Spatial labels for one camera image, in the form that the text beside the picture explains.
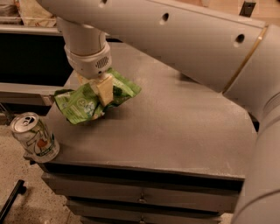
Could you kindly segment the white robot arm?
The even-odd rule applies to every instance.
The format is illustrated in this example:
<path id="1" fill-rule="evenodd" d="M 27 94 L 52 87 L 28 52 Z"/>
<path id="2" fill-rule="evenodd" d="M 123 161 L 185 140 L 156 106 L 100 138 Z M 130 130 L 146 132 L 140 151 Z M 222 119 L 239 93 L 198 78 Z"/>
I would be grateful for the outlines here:
<path id="1" fill-rule="evenodd" d="M 174 0 L 38 0 L 246 109 L 259 123 L 232 224 L 280 224 L 280 27 Z"/>

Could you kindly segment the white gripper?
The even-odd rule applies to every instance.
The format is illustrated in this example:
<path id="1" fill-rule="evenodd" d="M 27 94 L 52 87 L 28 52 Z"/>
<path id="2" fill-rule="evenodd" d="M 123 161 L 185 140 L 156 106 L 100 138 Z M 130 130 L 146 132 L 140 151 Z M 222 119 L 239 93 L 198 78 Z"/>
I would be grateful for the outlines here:
<path id="1" fill-rule="evenodd" d="M 109 44 L 105 43 L 100 52 L 88 56 L 74 54 L 66 46 L 64 49 L 70 66 L 77 73 L 78 82 L 81 85 L 89 83 L 103 106 L 110 104 L 113 101 L 113 77 L 104 73 L 112 64 Z"/>

